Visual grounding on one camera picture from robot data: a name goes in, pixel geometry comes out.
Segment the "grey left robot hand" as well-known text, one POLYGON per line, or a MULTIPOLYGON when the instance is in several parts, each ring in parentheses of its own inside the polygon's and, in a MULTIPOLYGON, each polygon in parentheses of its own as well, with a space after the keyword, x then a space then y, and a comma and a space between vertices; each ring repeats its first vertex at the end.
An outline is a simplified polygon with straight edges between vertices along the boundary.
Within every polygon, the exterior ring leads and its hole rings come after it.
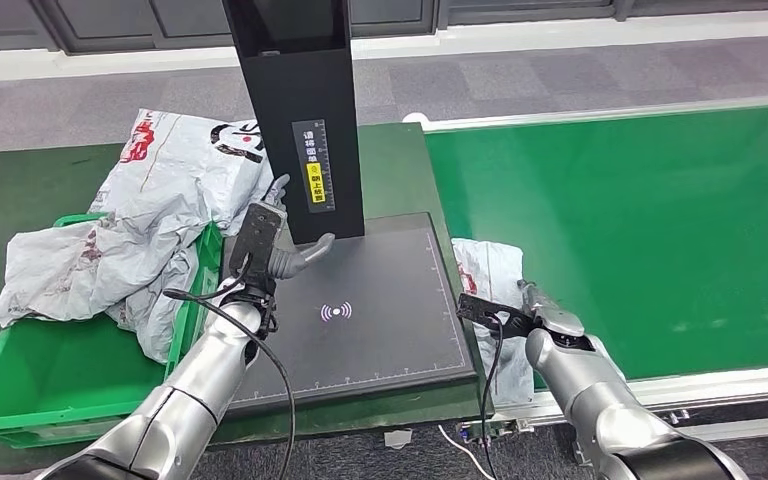
POLYGON ((283 203, 289 181, 288 174, 273 179, 261 198, 264 205, 278 212, 281 220, 268 264, 268 273, 276 280, 293 278, 319 261, 331 251, 336 239, 334 233, 327 232, 302 250, 295 246, 288 226, 287 207, 283 203))

